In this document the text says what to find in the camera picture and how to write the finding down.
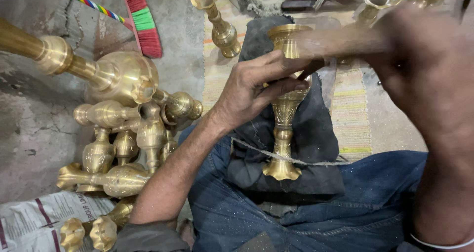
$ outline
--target man's left hand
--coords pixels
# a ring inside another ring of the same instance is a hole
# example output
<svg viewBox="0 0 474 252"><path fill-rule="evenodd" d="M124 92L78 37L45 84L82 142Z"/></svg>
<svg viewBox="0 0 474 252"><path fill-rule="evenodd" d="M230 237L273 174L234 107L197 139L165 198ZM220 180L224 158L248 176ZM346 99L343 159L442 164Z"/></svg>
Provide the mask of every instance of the man's left hand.
<svg viewBox="0 0 474 252"><path fill-rule="evenodd" d="M308 60L285 58L275 50L256 59L234 65L222 95L210 111L213 122L223 132L255 118L271 101L294 90L306 90L309 84L293 73L303 70ZM276 81L264 88L264 83Z"/></svg>

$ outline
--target striped handle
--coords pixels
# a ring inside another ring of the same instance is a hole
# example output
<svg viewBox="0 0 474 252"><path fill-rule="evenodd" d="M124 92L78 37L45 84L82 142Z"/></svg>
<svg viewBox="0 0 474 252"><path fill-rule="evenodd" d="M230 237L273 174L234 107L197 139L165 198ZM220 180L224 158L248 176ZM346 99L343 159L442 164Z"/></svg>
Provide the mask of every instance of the striped handle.
<svg viewBox="0 0 474 252"><path fill-rule="evenodd" d="M121 23L125 22L125 19L123 19L121 16L118 16L116 13L113 13L113 12L105 9L103 6L97 5L96 3L92 2L91 0L79 0L79 1L81 1L83 4L86 4L86 5L94 8L94 9L97 9L98 11L108 15L112 19L116 19L116 20L120 21Z"/></svg>

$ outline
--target newspaper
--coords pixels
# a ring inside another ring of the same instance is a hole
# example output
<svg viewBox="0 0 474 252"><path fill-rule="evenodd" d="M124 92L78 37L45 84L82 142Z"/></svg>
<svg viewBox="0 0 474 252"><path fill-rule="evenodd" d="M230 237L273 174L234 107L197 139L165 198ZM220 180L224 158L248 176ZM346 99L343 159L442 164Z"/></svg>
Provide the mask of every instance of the newspaper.
<svg viewBox="0 0 474 252"><path fill-rule="evenodd" d="M25 202L0 205L0 252L63 252L61 227L67 219L83 222L107 214L114 204L107 198L62 191ZM81 252L92 251L90 237Z"/></svg>

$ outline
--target jeans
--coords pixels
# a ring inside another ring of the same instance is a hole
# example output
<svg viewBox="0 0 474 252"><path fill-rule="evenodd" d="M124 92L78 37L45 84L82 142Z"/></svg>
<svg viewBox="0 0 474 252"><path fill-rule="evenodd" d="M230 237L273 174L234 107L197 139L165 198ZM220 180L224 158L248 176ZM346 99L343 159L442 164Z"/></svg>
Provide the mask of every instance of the jeans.
<svg viewBox="0 0 474 252"><path fill-rule="evenodd" d="M185 129L180 144L191 133ZM326 203L298 206L277 222L226 180L229 137L204 160L188 199L194 252L233 251L266 232L277 251L390 251L408 231L413 195L427 153L392 151L340 165L345 193Z"/></svg>

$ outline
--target red broom bristles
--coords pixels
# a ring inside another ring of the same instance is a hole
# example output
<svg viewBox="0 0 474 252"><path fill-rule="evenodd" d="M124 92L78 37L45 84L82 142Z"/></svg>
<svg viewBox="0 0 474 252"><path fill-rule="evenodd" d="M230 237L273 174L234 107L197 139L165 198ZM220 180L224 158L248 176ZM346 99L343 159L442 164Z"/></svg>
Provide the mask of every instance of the red broom bristles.
<svg viewBox="0 0 474 252"><path fill-rule="evenodd" d="M130 8L130 12L137 12L139 10L144 9L147 7L146 0L127 0L128 7Z"/></svg>
<svg viewBox="0 0 474 252"><path fill-rule="evenodd" d="M162 51L160 45L160 38L156 28L138 31L138 38L142 53L151 58L161 58Z"/></svg>

